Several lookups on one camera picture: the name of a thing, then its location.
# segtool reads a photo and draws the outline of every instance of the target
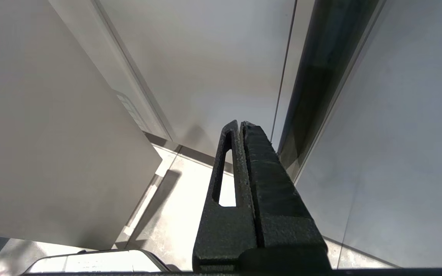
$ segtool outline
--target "wall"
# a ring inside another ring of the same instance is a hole
[[[324,236],[442,266],[442,2],[388,1],[297,188]]]
[[[214,156],[233,119],[270,138],[293,0],[100,2],[174,142]]]
[[[0,237],[111,248],[160,157],[47,1],[0,1]]]

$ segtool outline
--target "floor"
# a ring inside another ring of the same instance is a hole
[[[153,146],[163,161],[113,248],[142,248],[157,255],[170,269],[189,271],[212,166],[198,161],[200,158],[189,157],[191,154],[183,154],[186,151]],[[235,206],[231,173],[224,173],[219,203]],[[391,268],[338,243],[326,242],[334,269]],[[45,256],[72,254],[82,249],[10,239],[0,252],[0,276],[21,274]]]

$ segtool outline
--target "gray panel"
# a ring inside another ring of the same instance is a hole
[[[0,2],[0,236],[111,248],[160,161],[49,2]]]
[[[352,204],[346,245],[402,267],[442,266],[442,1],[387,5],[298,190],[323,234],[340,239],[337,213]]]
[[[293,0],[100,2],[174,142],[214,156],[233,119],[270,136]]]

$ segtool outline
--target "tile floor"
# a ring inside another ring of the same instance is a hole
[[[142,248],[157,255],[171,269],[189,271],[212,166],[153,146],[163,161],[113,248]],[[219,203],[235,206],[234,179],[227,172],[223,176]],[[334,269],[391,267],[332,241],[326,242],[328,258]],[[72,254],[80,250],[82,248],[10,239],[0,252],[0,276],[21,274],[45,256]]]

